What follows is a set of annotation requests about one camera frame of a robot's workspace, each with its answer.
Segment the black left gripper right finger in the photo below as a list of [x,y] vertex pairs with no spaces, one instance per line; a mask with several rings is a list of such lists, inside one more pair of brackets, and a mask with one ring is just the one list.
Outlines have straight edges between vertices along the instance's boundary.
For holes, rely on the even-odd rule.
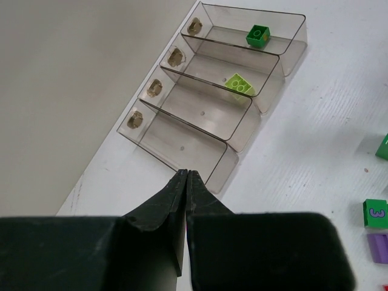
[[332,222],[319,213],[235,214],[198,172],[186,187],[194,290],[354,290],[355,276]]

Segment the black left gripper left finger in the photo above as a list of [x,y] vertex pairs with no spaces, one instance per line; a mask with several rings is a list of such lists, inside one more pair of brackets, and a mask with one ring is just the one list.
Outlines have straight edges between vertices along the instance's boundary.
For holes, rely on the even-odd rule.
[[173,290],[187,171],[123,216],[1,219],[2,290]]

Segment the lime green lego brick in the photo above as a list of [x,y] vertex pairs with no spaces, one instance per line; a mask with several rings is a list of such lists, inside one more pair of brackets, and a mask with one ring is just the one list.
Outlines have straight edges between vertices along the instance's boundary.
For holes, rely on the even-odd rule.
[[247,98],[243,95],[254,96],[255,89],[248,81],[246,81],[241,75],[235,73],[225,83],[225,87],[233,90],[235,93],[232,96],[240,104],[247,102]]

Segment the green square lego brick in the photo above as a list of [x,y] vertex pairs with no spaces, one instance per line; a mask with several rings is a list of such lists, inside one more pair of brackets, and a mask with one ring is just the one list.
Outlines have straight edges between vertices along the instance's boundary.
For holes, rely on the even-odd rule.
[[270,39],[270,29],[262,25],[254,25],[246,36],[248,45],[255,48],[263,48]]

